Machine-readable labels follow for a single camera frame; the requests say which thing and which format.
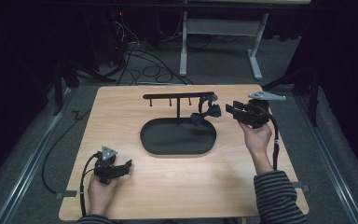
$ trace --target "left hand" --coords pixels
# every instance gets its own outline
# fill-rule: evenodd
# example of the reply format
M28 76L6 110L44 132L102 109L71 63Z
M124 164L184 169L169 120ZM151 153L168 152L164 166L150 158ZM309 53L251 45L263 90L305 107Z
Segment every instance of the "left hand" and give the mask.
M89 203L90 203L90 215L105 216L107 208L110 206L113 200L113 193L117 185L118 178L109 180L107 185L100 182L98 176L91 175L89 180Z

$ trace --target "black oval tray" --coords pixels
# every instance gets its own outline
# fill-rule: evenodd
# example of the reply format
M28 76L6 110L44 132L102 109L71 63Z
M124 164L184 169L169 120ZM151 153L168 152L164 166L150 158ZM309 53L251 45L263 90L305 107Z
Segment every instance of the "black oval tray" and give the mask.
M156 155L194 155L212 149L216 129L208 120L195 126L191 118L149 120L141 130L144 148Z

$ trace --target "black cable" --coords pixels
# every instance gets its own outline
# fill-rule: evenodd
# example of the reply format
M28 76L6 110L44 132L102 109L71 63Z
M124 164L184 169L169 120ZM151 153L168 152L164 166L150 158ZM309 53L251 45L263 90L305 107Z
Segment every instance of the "black cable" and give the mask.
M104 75L102 75L103 77L111 77L112 75L118 73L120 70L122 70L124 68L126 64L126 60L124 59L124 56L121 57L120 61L118 62L118 65L117 67L113 70L113 71L110 71Z
M211 38L206 38L206 43L204 45L202 45L201 47L193 47L188 42L187 42L187 46L191 49L203 49L203 48L207 47L210 43L211 43Z
M89 172L91 172L91 171L93 171L93 170L95 170L95 169L90 169L90 170L88 170L84 175L87 175Z
M172 38L170 40L166 40L166 41L163 41L163 42L160 42L162 45L165 45L165 46L168 46L168 47L176 47L176 46L180 46L182 45L182 40L178 40L177 38L180 37L177 36L176 38Z
M134 48L134 46L132 46L132 48L131 48L131 50L130 50L130 53L129 53L128 57L127 57L127 62L126 62L126 64L125 64L124 68L123 68L123 71L121 72L120 77L118 78L118 81L117 81L117 83L116 83L116 86L118 86L118 85L120 84L121 79L123 78L123 75L124 75L124 73L125 73L126 70L127 70L127 66L129 65L130 56L131 56L131 53L132 53L132 51L133 51L133 48Z
M53 148L55 148L57 146L57 144L63 139L63 137L80 121L82 120L84 117L86 117L86 115L88 115L88 113L91 111L91 109L89 111L87 111L84 115L82 115L80 118L78 118L61 136L60 138L53 144L53 146L48 150L48 154L46 155L46 157L43 160L43 165L42 165L42 182L43 185L45 186L45 188L50 191L51 193L53 193L54 195L57 194L57 191L52 189L45 178L45 168L46 168L46 163L48 160L48 156L50 155L51 151L53 150Z
M137 73L138 73L138 77L135 77L131 71L137 72ZM141 77L141 75L142 75L141 72L138 71L138 70L132 70L132 69L131 69L131 70L127 70L127 72L129 72L129 73L131 74L131 76L132 76L132 82L130 83L130 86L132 85L132 83L135 83L135 85L138 86L138 83L136 82L136 80L138 80L138 78Z
M271 122L274 126L275 136L274 136L274 151L272 152L272 168L274 170L277 170L278 169L278 154L279 154L279 150L280 150L279 149L279 133L278 133L277 121L265 109L263 109L262 107L260 107L258 105L255 105L255 106L268 116L268 118L271 120Z
M158 71L156 72L156 74L148 75L148 74L146 73L146 70L148 70L149 68L157 68ZM158 64L147 66L147 67L145 67L145 68L142 70L142 74L143 74L145 77L156 77L156 76L158 76L158 74L160 74L160 73L161 73L161 67L158 66Z
M239 39L242 37L242 38L245 38L244 35L237 35L235 36L232 40L224 40L224 39L219 39L219 38L215 38L215 37L218 37L219 35L211 35L209 38L211 38L211 40L213 41L217 41L217 42L223 42L223 43L234 43L234 42L237 42L239 41Z
M139 50L139 49L137 49L135 52L142 52L143 54L149 55L149 56L151 56L151 57L157 59L157 60L158 60L160 63L162 63L163 66L164 66L164 67L161 67L161 68L167 70L171 76L178 78L178 79L179 79L180 81L182 81L185 85L187 85L186 81L187 81L188 83L190 83L191 85L193 85L193 82L192 82L191 80L189 80L188 78L186 78L186 77L181 77L181 76L176 75L176 74L168 67L168 65L167 65L165 62L163 62L160 58L158 58L157 56L155 56L155 55L153 55L153 54L151 54L151 53L148 53L148 52L146 52L146 51ZM156 64L155 62L153 62L153 61L151 61L151 60L149 60L149 59L146 59L146 58L144 58L144 57L140 57L140 58L145 59L145 60L148 60L149 62L152 62L152 63Z
M156 82L158 83L167 83L173 79L172 74L159 74L156 76Z
M79 194L80 194L80 207L81 207L81 214L84 217L86 215L86 204L84 202L84 177L86 176L86 174L88 172L87 171L87 167L89 166L89 163L91 162L92 159L94 158L98 158L100 152L97 152L95 154L93 154L89 160L86 162L86 165L84 166L83 169L83 173L81 175L81 180L80 180L80 188L79 188Z

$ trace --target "right hand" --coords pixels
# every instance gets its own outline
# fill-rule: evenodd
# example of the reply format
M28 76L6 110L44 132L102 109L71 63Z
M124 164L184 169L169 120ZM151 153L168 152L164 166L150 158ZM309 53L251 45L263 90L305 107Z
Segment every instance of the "right hand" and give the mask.
M253 129L249 125L238 122L245 135L245 145L252 155L267 154L267 146L272 136L272 131L267 124L258 129Z

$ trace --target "metal rail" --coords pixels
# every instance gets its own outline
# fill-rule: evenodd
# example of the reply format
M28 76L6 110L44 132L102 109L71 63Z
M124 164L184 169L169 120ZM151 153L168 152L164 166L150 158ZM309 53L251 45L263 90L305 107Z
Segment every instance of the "metal rail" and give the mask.
M70 91L68 88L65 92L65 95L67 95L68 100L65 102L62 111L70 102L73 96L73 91ZM50 139L55 127L62 117L62 111L51 119L49 126L39 140L34 153L30 156L24 168L22 169L18 180L14 184L14 187L7 197L5 204L1 208L0 224L11 223L12 218L16 214L17 208L19 207L25 192L27 191L34 178L34 174L36 173L40 163L43 161L44 156L48 152L48 148L46 148L48 145L48 140Z
M322 135L320 134L319 130L313 126L310 118L308 117L308 109L305 103L305 100L300 97L295 97L296 103L300 108L304 119L307 121L308 126L313 134L316 143L318 144L318 148L322 155L322 160L324 162L324 166L326 168L327 173L329 174L331 181L336 189L337 195L344 206L345 211L348 214L348 218L350 219L351 223L358 224L358 206L356 202L353 200L351 195L351 191L348 188L345 180L343 179L341 173L339 172L336 163L331 156L327 145L324 142Z

